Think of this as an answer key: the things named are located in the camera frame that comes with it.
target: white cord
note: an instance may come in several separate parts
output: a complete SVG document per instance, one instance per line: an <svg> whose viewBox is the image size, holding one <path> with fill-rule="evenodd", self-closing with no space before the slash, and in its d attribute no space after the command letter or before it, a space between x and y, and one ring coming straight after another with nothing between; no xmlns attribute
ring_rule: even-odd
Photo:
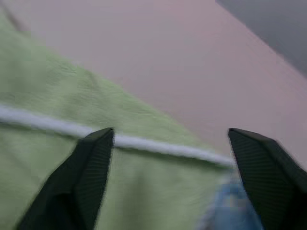
<svg viewBox="0 0 307 230"><path fill-rule="evenodd" d="M0 122L16 123L33 129L47 130L76 138L83 138L99 128L90 128L79 124L62 121L44 115L35 115L23 109L11 108L0 104ZM145 138L115 135L114 146L157 152L175 156L197 158L223 166L234 166L231 158L223 157L212 151L197 149L184 145L173 145L166 142L148 140Z"/></svg>

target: green towel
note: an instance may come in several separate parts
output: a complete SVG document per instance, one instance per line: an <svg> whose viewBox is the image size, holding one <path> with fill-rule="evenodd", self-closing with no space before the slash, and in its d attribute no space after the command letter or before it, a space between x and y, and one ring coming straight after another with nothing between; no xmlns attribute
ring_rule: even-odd
<svg viewBox="0 0 307 230"><path fill-rule="evenodd" d="M208 148L168 116L39 46L0 14L0 103L116 133ZM0 229L13 229L77 139L0 123ZM224 169L192 158L113 150L98 230L193 230Z"/></svg>

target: pink surface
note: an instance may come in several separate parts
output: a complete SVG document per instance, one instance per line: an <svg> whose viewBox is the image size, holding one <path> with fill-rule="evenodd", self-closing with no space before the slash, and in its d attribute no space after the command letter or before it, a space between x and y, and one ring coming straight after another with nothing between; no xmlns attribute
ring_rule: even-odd
<svg viewBox="0 0 307 230"><path fill-rule="evenodd" d="M239 127L307 166L307 80L213 0L16 0L33 36L222 154Z"/></svg>

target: green cloth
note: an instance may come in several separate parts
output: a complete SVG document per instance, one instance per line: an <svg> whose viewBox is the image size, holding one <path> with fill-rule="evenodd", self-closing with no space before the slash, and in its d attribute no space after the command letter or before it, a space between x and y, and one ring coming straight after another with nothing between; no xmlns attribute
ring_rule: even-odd
<svg viewBox="0 0 307 230"><path fill-rule="evenodd" d="M0 14L0 103L116 133L207 148L168 116L39 46ZM0 123L0 229L13 229L76 139ZM192 230L223 170L114 149L96 229Z"/></svg>

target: textured gripper pad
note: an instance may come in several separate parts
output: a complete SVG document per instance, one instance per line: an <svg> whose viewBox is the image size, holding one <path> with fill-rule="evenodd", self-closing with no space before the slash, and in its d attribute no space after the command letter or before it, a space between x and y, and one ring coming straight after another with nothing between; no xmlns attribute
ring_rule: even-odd
<svg viewBox="0 0 307 230"><path fill-rule="evenodd" d="M264 229L306 230L307 173L273 139L236 128L228 136Z"/></svg>
<svg viewBox="0 0 307 230"><path fill-rule="evenodd" d="M92 230L106 189L114 132L80 139L47 179L17 226L19 230Z"/></svg>

